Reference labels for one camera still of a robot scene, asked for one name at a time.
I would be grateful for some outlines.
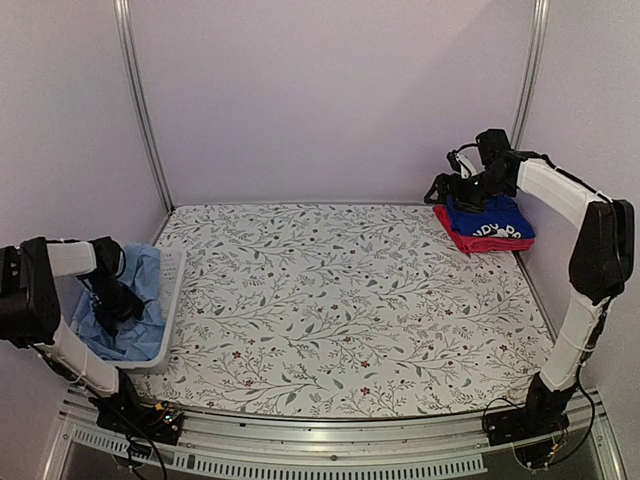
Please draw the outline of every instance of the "vertical metal post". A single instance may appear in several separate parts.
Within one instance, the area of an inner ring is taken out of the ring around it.
[[[533,99],[533,91],[538,78],[538,70],[540,69],[540,59],[542,58],[542,47],[544,45],[544,36],[547,30],[548,15],[549,0],[536,0],[533,12],[533,25],[531,28],[531,40],[529,42],[527,66],[524,74],[524,81],[522,83],[522,90],[520,92],[518,110],[511,130],[511,145],[515,149],[520,147],[527,123],[527,117],[529,116],[531,100]]]
[[[133,97],[136,116],[138,118],[138,124],[140,125],[140,133],[142,134],[147,159],[149,160],[149,167],[151,168],[151,174],[156,184],[162,206],[167,213],[170,213],[175,208],[175,204],[171,197],[171,191],[167,183],[164,168],[162,167],[162,162],[160,161],[158,147],[153,135],[153,129],[151,128],[151,118],[149,117],[147,102],[144,97],[140,68],[138,66],[138,59],[133,42],[129,0],[114,0],[113,3],[116,11],[116,21],[118,24],[118,34],[120,36],[125,70],[129,79],[131,96]]]

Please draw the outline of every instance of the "stack of folded clothes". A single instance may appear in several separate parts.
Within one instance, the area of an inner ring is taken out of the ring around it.
[[[433,211],[463,253],[522,251],[533,245],[533,228],[516,202],[506,195],[491,199],[482,213],[456,209],[452,197],[446,206],[434,207]]]

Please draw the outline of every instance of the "light blue cloth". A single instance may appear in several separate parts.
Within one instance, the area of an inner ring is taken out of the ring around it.
[[[119,280],[131,287],[145,302],[141,320],[130,318],[118,325],[111,337],[96,321],[88,290],[80,298],[73,315],[78,322],[78,336],[100,358],[141,362],[158,355],[166,321],[160,313],[160,250],[150,245],[130,243],[124,247],[127,267]]]

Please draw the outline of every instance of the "navy blue folded shirt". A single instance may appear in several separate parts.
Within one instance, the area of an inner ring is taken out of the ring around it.
[[[447,198],[447,214],[451,229],[467,237],[499,237],[529,239],[536,235],[522,216],[516,202],[506,195],[492,198],[483,213],[469,213],[453,206],[453,197]]]

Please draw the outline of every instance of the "ventilation grille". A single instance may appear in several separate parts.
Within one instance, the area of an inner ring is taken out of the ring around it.
[[[122,457],[127,456],[128,443],[114,435],[75,427],[73,438],[77,443]],[[239,464],[214,459],[198,453],[175,452],[173,458],[163,460],[167,467],[184,472],[199,473],[207,477],[229,480],[444,480],[485,473],[482,456],[467,455],[460,458],[391,467],[276,467]],[[148,463],[158,465],[155,460]]]

